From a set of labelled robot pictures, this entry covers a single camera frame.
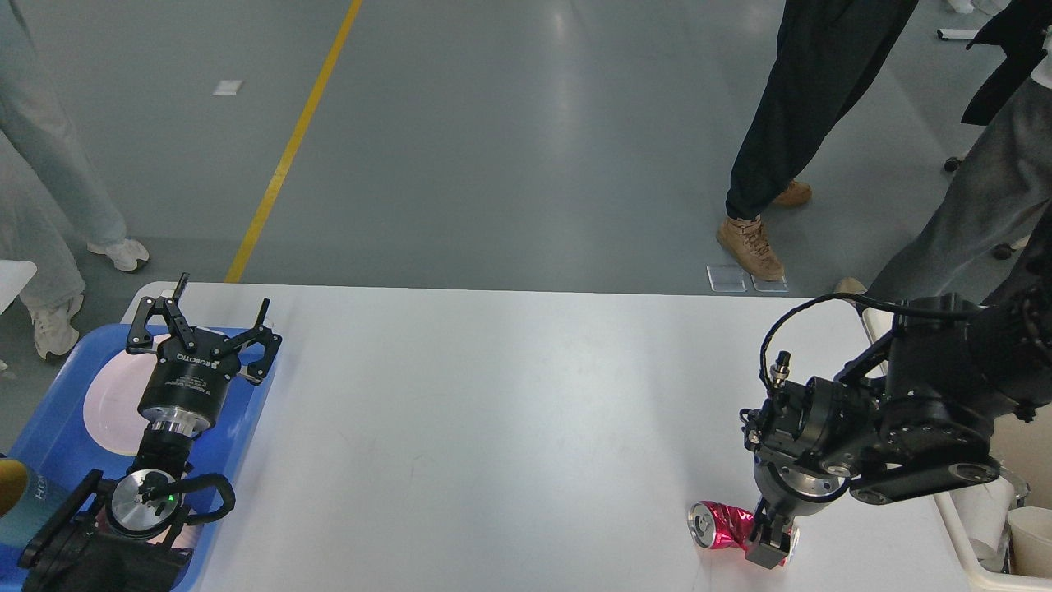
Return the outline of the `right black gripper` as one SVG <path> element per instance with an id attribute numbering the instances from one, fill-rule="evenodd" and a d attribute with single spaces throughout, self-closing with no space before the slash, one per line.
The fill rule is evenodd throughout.
<path id="1" fill-rule="evenodd" d="M 746 537 L 747 562 L 772 570 L 792 551 L 794 517 L 820 513 L 849 489 L 849 479 L 815 477 L 767 460 L 753 460 L 760 501 Z"/>

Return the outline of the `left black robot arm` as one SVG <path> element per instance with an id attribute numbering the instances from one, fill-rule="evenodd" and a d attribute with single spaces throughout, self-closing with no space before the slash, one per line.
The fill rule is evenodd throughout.
<path id="1" fill-rule="evenodd" d="M 4 591 L 188 591 L 236 505 L 282 336 L 194 326 L 169 295 L 83 336 L 16 438 L 29 468 L 2 518 Z"/>

